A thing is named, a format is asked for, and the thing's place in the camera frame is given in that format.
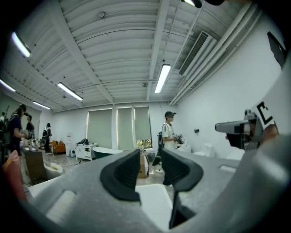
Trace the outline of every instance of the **white t-shirt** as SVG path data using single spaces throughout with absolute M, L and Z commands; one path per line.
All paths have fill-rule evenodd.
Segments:
M 173 138 L 175 135 L 173 126 L 169 125 L 168 123 L 164 123 L 163 128 L 162 128 L 162 136 L 163 137 L 168 137 L 168 138 Z M 169 141 L 165 142 L 164 148 L 166 149 L 175 149 L 175 141 Z

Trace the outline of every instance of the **window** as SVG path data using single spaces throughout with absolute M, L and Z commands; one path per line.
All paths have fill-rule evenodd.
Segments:
M 137 148 L 152 148 L 149 107 L 135 107 L 134 118 Z
M 100 147 L 112 148 L 112 109 L 89 111 L 87 137 Z
M 133 150 L 132 108 L 117 109 L 117 144 L 119 150 Z

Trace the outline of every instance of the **white cabinet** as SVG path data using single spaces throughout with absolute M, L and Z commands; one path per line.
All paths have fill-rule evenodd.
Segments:
M 77 145 L 75 149 L 76 160 L 78 160 L 78 158 L 92 160 L 95 157 L 93 148 L 96 146 L 97 146 L 97 143 L 90 144 L 90 145 L 83 145 L 83 144 Z

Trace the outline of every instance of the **smoke detector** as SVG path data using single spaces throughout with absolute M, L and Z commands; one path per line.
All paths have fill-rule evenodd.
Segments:
M 103 19 L 105 17 L 105 12 L 104 11 L 99 12 L 98 15 L 97 15 L 97 17 L 99 19 Z

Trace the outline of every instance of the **air vent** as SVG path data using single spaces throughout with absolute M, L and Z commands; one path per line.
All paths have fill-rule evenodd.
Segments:
M 187 58 L 185 59 L 179 74 L 180 75 L 186 75 L 185 72 L 189 71 L 189 67 L 192 67 L 190 64 L 192 63 L 192 61 L 194 60 L 194 58 L 196 57 L 196 55 L 198 54 L 198 52 L 201 50 L 201 48 L 203 47 L 204 43 L 206 42 L 207 38 L 211 37 L 209 34 L 207 34 L 206 32 L 202 31 L 200 33 L 200 35 L 198 36 L 198 39 L 196 40 L 194 46 L 192 47 L 190 53 L 188 54 Z

